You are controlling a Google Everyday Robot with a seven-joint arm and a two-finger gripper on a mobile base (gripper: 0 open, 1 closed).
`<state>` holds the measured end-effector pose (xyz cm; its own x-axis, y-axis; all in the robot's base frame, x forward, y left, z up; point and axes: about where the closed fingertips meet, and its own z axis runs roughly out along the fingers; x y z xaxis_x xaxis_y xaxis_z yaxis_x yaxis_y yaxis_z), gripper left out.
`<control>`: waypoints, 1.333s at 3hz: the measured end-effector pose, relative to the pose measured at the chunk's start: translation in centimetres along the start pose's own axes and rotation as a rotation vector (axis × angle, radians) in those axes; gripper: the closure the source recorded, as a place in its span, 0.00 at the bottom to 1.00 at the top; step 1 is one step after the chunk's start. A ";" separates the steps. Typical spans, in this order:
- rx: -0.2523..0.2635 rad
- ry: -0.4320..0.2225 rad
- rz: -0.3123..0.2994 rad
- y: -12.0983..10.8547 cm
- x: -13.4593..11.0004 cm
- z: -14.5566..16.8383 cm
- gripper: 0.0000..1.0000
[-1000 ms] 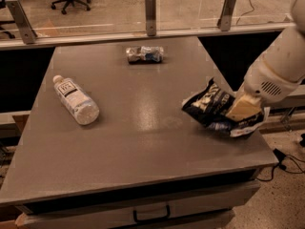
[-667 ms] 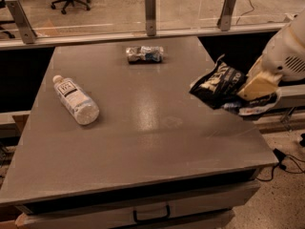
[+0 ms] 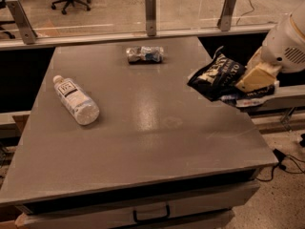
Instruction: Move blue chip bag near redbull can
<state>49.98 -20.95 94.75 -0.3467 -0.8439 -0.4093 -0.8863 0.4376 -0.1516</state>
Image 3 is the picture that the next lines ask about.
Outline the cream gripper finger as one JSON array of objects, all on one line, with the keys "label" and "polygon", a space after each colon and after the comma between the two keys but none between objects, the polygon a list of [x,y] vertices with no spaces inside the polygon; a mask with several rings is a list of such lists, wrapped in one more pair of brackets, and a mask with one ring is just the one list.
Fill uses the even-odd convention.
[{"label": "cream gripper finger", "polygon": [[235,84],[244,93],[259,90],[275,83],[275,77],[260,68],[251,69],[245,73]]}]

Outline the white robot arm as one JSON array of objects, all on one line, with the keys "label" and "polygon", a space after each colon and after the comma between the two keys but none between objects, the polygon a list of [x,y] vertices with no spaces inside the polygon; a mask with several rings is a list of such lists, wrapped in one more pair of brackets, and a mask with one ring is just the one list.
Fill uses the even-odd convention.
[{"label": "white robot arm", "polygon": [[279,73],[305,69],[305,2],[267,34],[235,86],[249,93],[273,85]]}]

